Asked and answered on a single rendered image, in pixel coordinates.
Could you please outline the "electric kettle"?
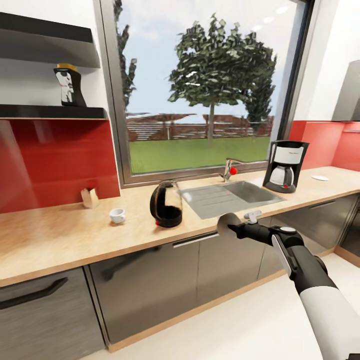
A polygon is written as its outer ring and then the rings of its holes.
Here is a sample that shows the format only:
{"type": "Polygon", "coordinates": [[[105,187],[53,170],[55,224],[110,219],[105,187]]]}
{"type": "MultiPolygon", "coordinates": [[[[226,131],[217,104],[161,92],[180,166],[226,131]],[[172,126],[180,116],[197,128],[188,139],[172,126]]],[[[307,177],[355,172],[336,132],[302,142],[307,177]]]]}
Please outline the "electric kettle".
{"type": "Polygon", "coordinates": [[[182,199],[176,180],[162,180],[150,199],[150,212],[155,221],[162,227],[178,226],[183,219],[182,199]]]}

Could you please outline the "coffee cup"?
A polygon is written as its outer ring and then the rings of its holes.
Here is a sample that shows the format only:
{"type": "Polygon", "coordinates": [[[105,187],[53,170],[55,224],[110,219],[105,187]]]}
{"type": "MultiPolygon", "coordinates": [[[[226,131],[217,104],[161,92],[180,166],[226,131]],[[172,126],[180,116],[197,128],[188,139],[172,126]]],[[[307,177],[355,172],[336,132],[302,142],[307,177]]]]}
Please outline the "coffee cup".
{"type": "Polygon", "coordinates": [[[109,216],[110,219],[116,224],[121,222],[124,223],[126,221],[125,210],[123,210],[122,208],[113,209],[112,211],[110,211],[109,216]]]}

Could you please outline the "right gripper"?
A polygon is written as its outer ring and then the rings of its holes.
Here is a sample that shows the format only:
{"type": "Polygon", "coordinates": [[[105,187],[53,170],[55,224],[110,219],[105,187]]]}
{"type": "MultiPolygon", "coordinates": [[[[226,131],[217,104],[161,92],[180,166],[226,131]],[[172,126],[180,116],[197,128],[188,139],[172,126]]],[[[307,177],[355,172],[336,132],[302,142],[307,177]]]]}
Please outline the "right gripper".
{"type": "Polygon", "coordinates": [[[259,239],[259,230],[263,225],[257,223],[243,223],[239,225],[228,225],[228,228],[236,232],[237,239],[250,238],[256,241],[259,239]]]}

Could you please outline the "paper coffee filter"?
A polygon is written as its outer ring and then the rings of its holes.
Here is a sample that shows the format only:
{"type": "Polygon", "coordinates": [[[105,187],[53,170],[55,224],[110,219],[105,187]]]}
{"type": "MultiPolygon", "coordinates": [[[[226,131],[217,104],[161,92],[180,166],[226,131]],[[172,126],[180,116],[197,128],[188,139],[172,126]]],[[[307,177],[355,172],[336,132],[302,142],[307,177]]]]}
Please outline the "paper coffee filter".
{"type": "Polygon", "coordinates": [[[228,225],[243,224],[234,212],[224,213],[217,216],[217,231],[224,238],[237,239],[237,234],[228,225]]]}

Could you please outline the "bottle of coffee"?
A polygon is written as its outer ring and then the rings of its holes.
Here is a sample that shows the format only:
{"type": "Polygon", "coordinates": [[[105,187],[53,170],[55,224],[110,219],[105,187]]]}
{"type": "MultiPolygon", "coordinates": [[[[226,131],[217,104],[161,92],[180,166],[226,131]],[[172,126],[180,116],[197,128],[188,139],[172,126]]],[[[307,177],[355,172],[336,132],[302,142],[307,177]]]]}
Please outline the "bottle of coffee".
{"type": "Polygon", "coordinates": [[[53,69],[61,86],[61,104],[64,107],[87,107],[81,92],[82,75],[76,66],[68,63],[56,63],[53,69]]]}

